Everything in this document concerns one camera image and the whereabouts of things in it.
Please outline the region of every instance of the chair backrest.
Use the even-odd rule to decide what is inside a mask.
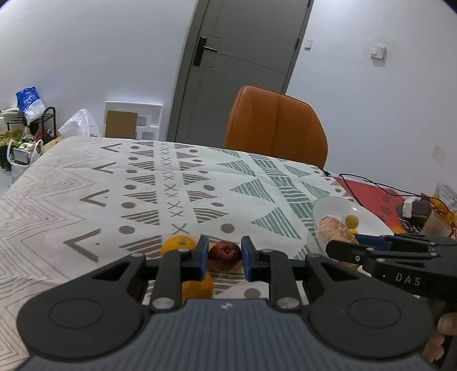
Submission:
[[[228,119],[224,148],[324,167],[327,138],[314,110],[289,96],[243,86]]]

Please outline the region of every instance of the bread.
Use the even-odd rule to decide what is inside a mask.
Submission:
[[[323,217],[319,222],[318,228],[327,243],[337,239],[339,241],[351,242],[352,244],[359,244],[347,226],[331,215]],[[340,263],[351,269],[357,269],[359,267],[358,264],[347,263],[345,261],[340,261]]]

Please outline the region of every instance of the green striped triangle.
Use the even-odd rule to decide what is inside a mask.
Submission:
[[[322,198],[322,197],[328,196],[330,194],[330,192],[328,192],[326,190],[323,190],[323,189],[320,189],[318,187],[315,187],[315,186],[313,186],[311,184],[308,184],[308,183],[305,183],[305,182],[302,182],[302,184],[316,198]]]
[[[295,187],[279,187],[279,190],[288,203],[309,202],[309,197]]]
[[[247,175],[255,176],[255,173],[243,160],[234,161],[234,162],[224,162],[223,164],[218,164],[218,165],[225,166],[225,167],[228,167],[231,169],[235,169],[235,170],[245,173]]]
[[[269,177],[275,183],[276,187],[295,188],[295,185],[288,176],[270,175]]]
[[[303,223],[313,222],[313,207],[310,202],[290,203],[289,206]]]
[[[306,171],[302,171],[300,169],[294,168],[293,166],[289,166],[289,165],[284,165],[284,166],[286,167],[287,170],[289,170],[292,174],[298,176],[299,178],[301,178],[302,176],[311,175],[311,173],[307,173]]]
[[[260,159],[260,160],[270,160],[271,158],[265,156],[264,154],[250,154],[249,155],[252,159]]]
[[[267,175],[279,175],[279,176],[287,176],[284,174],[281,170],[279,169],[268,169],[268,168],[262,168],[262,170],[265,172]]]
[[[275,163],[270,159],[253,159],[256,165],[260,168],[267,168],[267,169],[277,169]]]
[[[238,152],[236,151],[233,151],[231,149],[224,149],[224,148],[216,148],[216,147],[207,147],[209,149],[214,149],[216,151],[219,151],[219,152],[224,152],[225,154],[230,154],[232,156],[235,156],[235,157],[238,157],[239,158],[239,154]]]
[[[251,224],[258,225],[259,227],[268,229],[270,232],[281,236],[302,239],[279,207],[272,210],[264,217],[252,221]]]
[[[297,255],[295,255],[294,259],[297,259],[297,260],[305,260],[305,256],[307,254],[309,254],[311,252],[311,250],[309,249],[308,245],[304,245],[300,251],[298,252]]]
[[[234,187],[231,189],[233,192],[237,193],[244,193],[245,195],[251,195],[254,197],[263,198],[264,200],[271,201],[273,203],[274,200],[265,190],[262,185],[262,182],[258,179],[251,180],[249,182],[243,183],[240,186]]]

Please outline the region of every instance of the finger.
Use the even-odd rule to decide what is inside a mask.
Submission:
[[[422,356],[429,362],[433,362],[438,355],[438,348],[427,344],[422,352]]]
[[[443,356],[443,354],[444,354],[444,348],[442,346],[440,346],[435,353],[435,360],[440,359]]]
[[[430,338],[427,342],[427,344],[430,344],[436,348],[442,346],[444,343],[444,335],[439,333],[436,328],[433,329]]]
[[[457,335],[457,313],[443,314],[438,321],[438,331],[444,335]]]
[[[430,344],[426,345],[422,356],[429,362],[440,359],[444,354],[444,349],[442,346],[434,347]]]

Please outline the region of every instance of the light switch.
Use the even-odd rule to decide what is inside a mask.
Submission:
[[[311,50],[311,45],[313,44],[313,39],[306,39],[303,43],[303,49]]]
[[[386,47],[383,45],[372,45],[371,47],[371,58],[373,59],[384,59],[386,53]]]

